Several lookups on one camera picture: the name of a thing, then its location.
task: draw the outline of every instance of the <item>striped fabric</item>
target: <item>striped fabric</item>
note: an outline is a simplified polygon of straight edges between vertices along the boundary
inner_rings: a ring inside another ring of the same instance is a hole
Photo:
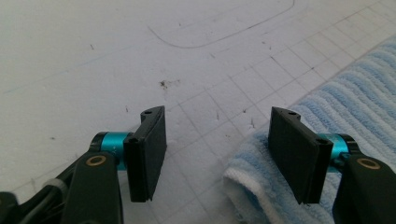
[[[316,133],[347,133],[396,171],[396,36],[290,108]],[[248,223],[332,223],[340,174],[327,174],[320,204],[297,204],[267,149],[268,124],[230,160],[224,188]]]

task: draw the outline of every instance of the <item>blue striped towel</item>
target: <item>blue striped towel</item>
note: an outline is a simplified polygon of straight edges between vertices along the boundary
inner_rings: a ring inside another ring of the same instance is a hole
[[[315,133],[347,133],[361,151],[396,171],[396,36],[290,108]],[[332,223],[341,175],[326,175],[319,204],[297,204],[267,149],[269,124],[251,135],[223,177],[237,215],[248,223]]]

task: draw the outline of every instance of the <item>white grid surface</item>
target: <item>white grid surface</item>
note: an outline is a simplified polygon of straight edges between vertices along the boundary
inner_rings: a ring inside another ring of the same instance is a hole
[[[165,105],[153,202],[120,173],[126,223],[237,223],[221,175],[240,142],[396,33],[393,0],[166,2],[1,4],[0,190],[25,201]]]

